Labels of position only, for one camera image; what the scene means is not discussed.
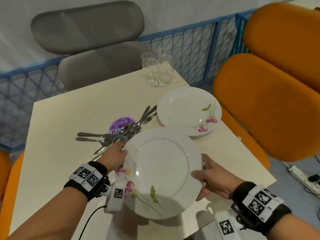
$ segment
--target glass tumbler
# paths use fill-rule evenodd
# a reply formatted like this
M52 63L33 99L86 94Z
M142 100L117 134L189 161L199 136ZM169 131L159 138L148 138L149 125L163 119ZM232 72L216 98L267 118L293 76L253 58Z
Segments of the glass tumbler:
M150 87L156 88L160 85L159 61L149 59L146 61L147 82Z
M156 56L157 56L157 60L160 61L160 60L161 60L161 57L162 57L163 55L168 54L168 51L167 51L166 48L157 48L157 49L155 50L155 53L156 53Z
M147 60L152 59L152 53L150 52L145 52L141 54L141 63L142 63L142 76L147 79L148 74L147 74Z
M173 58L171 55L164 55L161 57L161 64L160 64L161 81L165 84L171 83L174 76L172 59Z

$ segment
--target blue mesh fence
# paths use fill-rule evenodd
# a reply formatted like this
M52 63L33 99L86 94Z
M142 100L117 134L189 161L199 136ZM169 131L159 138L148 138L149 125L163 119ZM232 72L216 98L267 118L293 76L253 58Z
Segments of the blue mesh fence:
M165 47L173 56L174 69L188 84L197 86L211 82L230 55L246 52L240 49L242 32L252 12L215 18L137 40L151 52ZM62 59L58 57L29 68L0 73L1 149L11 152L23 149L34 102L66 92L57 78Z

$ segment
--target gray floor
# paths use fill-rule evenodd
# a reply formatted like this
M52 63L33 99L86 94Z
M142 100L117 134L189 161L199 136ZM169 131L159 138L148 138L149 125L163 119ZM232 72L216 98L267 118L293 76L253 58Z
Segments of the gray floor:
M198 87L212 94L212 84L203 84ZM270 164L270 173L276 178L277 182L269 188L285 201L285 204L296 216L320 230L320 221L317 217L320 199L307 193L303 185L290 175L287 166L282 161L270 157ZM315 157L287 164L296 165L309 176L320 175L320 163Z

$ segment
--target orange seat cushion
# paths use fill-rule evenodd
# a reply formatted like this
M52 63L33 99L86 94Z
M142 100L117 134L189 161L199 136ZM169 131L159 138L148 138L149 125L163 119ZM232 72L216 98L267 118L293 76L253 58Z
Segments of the orange seat cushion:
M258 57L320 93L320 12L288 3L258 9L243 33Z
M11 170L9 155L10 154L8 152L0 150L0 201L3 199Z
M14 212L14 204L16 201L18 191L23 156L24 153L22 153L18 160L14 163L4 193L2 207L0 210L0 240L5 240L10 232L12 214Z
M320 94L270 63L230 57L213 92L272 157L293 162L320 151Z
M267 169L270 169L270 161L261 146L249 135L249 133L232 117L232 115L221 106L221 120L237 136L241 137L241 142L258 159L258 161Z

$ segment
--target white plate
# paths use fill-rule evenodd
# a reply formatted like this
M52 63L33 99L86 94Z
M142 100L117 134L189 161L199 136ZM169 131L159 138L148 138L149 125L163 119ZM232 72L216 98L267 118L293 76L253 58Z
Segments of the white plate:
M221 120L221 106L214 96L200 88L172 89L162 96L157 113L165 126L175 126L189 136L205 135Z
M202 161L189 137L176 128L153 128L134 136L124 149L128 155L116 180L127 182L124 202L136 214L166 219L194 203L202 184L190 173L201 170Z

